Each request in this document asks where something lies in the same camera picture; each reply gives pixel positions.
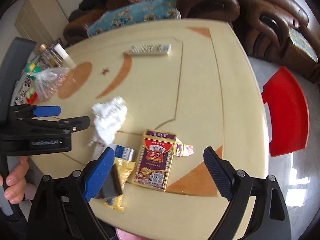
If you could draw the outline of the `person's left hand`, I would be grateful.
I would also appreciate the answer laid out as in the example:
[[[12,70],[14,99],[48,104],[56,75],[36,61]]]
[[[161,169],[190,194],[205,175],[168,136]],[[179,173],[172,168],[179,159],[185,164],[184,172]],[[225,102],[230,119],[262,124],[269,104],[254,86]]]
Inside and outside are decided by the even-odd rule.
[[[27,184],[25,175],[29,168],[28,156],[19,157],[18,165],[10,172],[5,182],[8,188],[4,191],[4,197],[11,204],[19,204],[24,197],[24,189]]]

